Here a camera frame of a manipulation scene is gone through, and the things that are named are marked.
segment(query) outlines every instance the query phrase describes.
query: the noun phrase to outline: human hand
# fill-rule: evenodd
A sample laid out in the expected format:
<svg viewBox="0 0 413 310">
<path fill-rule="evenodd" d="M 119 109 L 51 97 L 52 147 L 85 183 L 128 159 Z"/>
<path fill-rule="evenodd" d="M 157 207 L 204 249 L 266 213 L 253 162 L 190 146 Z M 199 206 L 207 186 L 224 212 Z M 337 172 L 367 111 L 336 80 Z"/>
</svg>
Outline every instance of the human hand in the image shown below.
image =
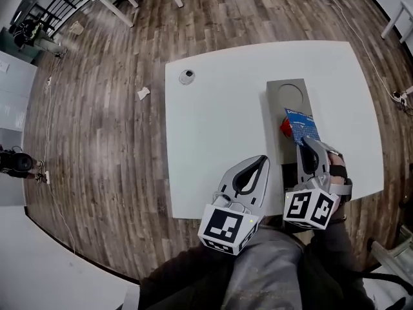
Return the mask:
<svg viewBox="0 0 413 310">
<path fill-rule="evenodd" d="M 343 159 L 340 156 L 335 155 L 331 152 L 328 153 L 328 160 L 330 161 L 330 165 L 342 165 L 343 167 L 346 166 Z M 344 178 L 340 176 L 331 176 L 330 181 L 331 183 L 334 183 L 336 185 L 344 185 L 344 182 L 345 182 Z M 339 207 L 340 207 L 340 199 L 336 202 L 336 206 L 333 209 L 333 214 L 339 209 Z"/>
</svg>

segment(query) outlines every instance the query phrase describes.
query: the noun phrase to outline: power strip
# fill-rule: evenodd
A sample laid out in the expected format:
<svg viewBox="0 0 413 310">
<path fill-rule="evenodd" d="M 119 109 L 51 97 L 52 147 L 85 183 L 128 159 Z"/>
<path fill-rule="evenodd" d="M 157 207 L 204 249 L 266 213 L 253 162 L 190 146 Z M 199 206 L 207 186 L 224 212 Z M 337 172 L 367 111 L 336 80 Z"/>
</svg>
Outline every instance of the power strip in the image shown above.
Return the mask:
<svg viewBox="0 0 413 310">
<path fill-rule="evenodd" d="M 48 171 L 46 171 L 46 182 L 47 185 L 50 185 L 50 173 Z"/>
</svg>

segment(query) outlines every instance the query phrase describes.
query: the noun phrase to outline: gray pants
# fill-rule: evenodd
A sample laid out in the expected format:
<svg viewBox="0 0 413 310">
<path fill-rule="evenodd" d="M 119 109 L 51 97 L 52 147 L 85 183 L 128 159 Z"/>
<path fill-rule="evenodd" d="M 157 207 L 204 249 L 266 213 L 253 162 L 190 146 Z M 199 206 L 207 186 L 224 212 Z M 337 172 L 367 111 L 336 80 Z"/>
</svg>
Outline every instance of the gray pants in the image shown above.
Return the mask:
<svg viewBox="0 0 413 310">
<path fill-rule="evenodd" d="M 221 309 L 301 310 L 297 265 L 302 253 L 296 239 L 260 226 L 234 262 Z"/>
<path fill-rule="evenodd" d="M 44 50 L 45 52 L 49 52 L 54 55 L 62 54 L 65 51 L 63 47 L 55 43 L 53 39 L 50 38 L 43 30 L 40 30 L 37 38 L 34 39 L 34 46 L 37 49 Z"/>
</svg>

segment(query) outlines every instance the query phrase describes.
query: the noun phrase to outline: cable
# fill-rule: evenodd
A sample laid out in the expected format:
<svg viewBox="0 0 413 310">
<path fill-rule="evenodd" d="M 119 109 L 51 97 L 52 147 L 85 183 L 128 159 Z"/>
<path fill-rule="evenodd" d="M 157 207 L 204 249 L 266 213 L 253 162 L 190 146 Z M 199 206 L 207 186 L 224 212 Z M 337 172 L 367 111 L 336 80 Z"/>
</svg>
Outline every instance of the cable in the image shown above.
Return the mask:
<svg viewBox="0 0 413 310">
<path fill-rule="evenodd" d="M 412 114 L 408 113 L 408 111 L 413 110 L 413 108 L 410 108 L 409 106 L 405 106 L 405 100 L 404 99 L 402 99 L 402 101 L 401 101 L 401 109 L 407 116 L 413 117 Z"/>
<path fill-rule="evenodd" d="M 52 74 L 54 74 L 54 72 L 55 72 L 56 69 L 58 68 L 58 66 L 59 66 L 59 64 L 60 64 L 60 61 L 61 61 L 61 60 L 59 60 L 59 61 L 57 62 L 57 65 L 56 65 L 56 67 L 53 69 Z M 45 170 L 46 170 L 47 146 L 48 146 L 48 142 L 49 142 L 50 107 L 51 107 L 51 105 L 52 105 L 52 91 L 51 91 L 51 88 L 50 88 L 50 78 L 51 78 L 51 77 L 52 77 L 52 76 L 50 76 L 50 77 L 48 78 L 48 81 L 47 81 L 47 83 L 46 83 L 46 91 L 49 92 L 49 106 L 48 106 L 48 110 L 47 110 L 47 129 L 46 129 L 46 143 L 45 143 L 45 159 L 44 159 L 44 166 L 43 166 L 43 167 L 45 168 Z M 76 255 L 75 238 L 73 237 L 73 234 L 72 234 L 69 226 L 68 226 L 67 223 L 66 223 L 65 217 L 62 215 L 62 212 L 60 211 L 59 206 L 57 205 L 56 199 L 55 199 L 55 197 L 54 197 L 54 194 L 53 194 L 53 192 L 52 192 L 52 189 L 50 188 L 50 184 L 49 184 L 49 183 L 48 183 L 48 188 L 49 188 L 50 195 L 52 195 L 52 199 L 53 199 L 53 202 L 54 202 L 54 204 L 55 204 L 55 206 L 56 206 L 57 212 L 59 213 L 60 217 L 62 217 L 63 223 L 65 223 L 66 228 L 67 228 L 67 231 L 69 232 L 69 235 L 70 235 L 70 237 L 71 237 L 71 239 L 72 239 L 73 254 Z"/>
<path fill-rule="evenodd" d="M 407 100 L 402 99 L 401 104 L 404 105 L 404 109 L 405 109 L 406 115 L 408 115 L 408 116 L 413 116 L 413 115 L 411 115 L 411 114 L 408 113 L 408 111 L 413 110 L 413 108 L 408 105 Z"/>
<path fill-rule="evenodd" d="M 344 20 L 347 22 L 347 25 L 350 27 L 350 29 L 353 30 L 354 34 L 357 36 L 357 38 L 360 40 L 361 44 L 363 45 L 363 48 L 364 48 L 364 50 L 366 51 L 366 54 L 367 54 L 367 56 L 368 56 L 368 59 L 369 59 L 370 62 L 372 63 L 372 66 L 373 66 L 373 68 L 374 68 L 374 71 L 376 71 L 377 77 L 380 79 L 381 83 L 383 84 L 384 88 L 386 89 L 386 92 L 387 92 L 388 96 L 390 96 L 390 98 L 391 98 L 394 102 L 399 102 L 399 101 L 397 101 L 397 100 L 393 97 L 393 95 L 392 95 L 392 94 L 390 93 L 390 91 L 388 90 L 385 82 L 384 82 L 384 81 L 382 80 L 382 78 L 380 77 L 379 72 L 378 72 L 375 64 L 373 63 L 373 60 L 372 60 L 372 58 L 370 57 L 370 54 L 368 53 L 367 48 L 366 48 L 366 46 L 364 45 L 363 40 L 360 38 L 360 36 L 358 35 L 358 33 L 352 28 L 352 26 L 351 26 L 350 23 L 348 22 L 346 16 L 344 15 L 343 9 L 338 5 L 338 3 L 336 2 L 336 0 L 332 0 L 332 1 L 333 1 L 333 2 L 337 5 L 337 7 L 340 9 L 341 15 L 343 15 Z"/>
</svg>

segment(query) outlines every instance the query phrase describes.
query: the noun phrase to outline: wooden floor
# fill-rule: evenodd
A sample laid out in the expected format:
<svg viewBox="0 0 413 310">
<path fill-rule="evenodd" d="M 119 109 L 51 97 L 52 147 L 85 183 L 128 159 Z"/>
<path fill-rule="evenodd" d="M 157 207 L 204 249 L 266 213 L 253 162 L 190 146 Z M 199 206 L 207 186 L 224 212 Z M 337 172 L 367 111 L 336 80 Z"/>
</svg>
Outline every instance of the wooden floor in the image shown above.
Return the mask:
<svg viewBox="0 0 413 310">
<path fill-rule="evenodd" d="M 51 94 L 47 165 L 51 190 L 74 235 L 76 252 L 139 279 L 198 243 L 199 222 L 171 219 L 166 205 L 170 196 L 166 62 L 240 45 L 320 39 L 350 41 L 378 117 L 385 189 L 347 205 L 354 252 L 362 266 L 369 264 L 368 238 L 392 245 L 398 202 L 410 191 L 413 122 L 389 100 L 337 6 L 324 0 L 183 2 L 184 7 L 178 8 L 173 0 L 142 0 L 137 14 L 124 3 L 122 11 L 135 17 L 135 27 L 129 29 L 96 1 L 60 31 L 70 50 L 61 62 L 51 56 L 39 62 L 24 148 L 35 158 L 44 157 Z M 337 2 L 361 34 L 391 91 L 413 85 L 412 65 L 395 33 L 386 41 L 380 38 L 387 20 L 375 4 L 371 0 Z M 80 36 L 68 33 L 76 20 L 85 27 Z M 51 74 L 50 90 L 45 90 Z M 140 101 L 137 91 L 143 86 L 151 94 Z M 48 187 L 26 181 L 25 195 L 29 215 L 72 246 Z"/>
</svg>

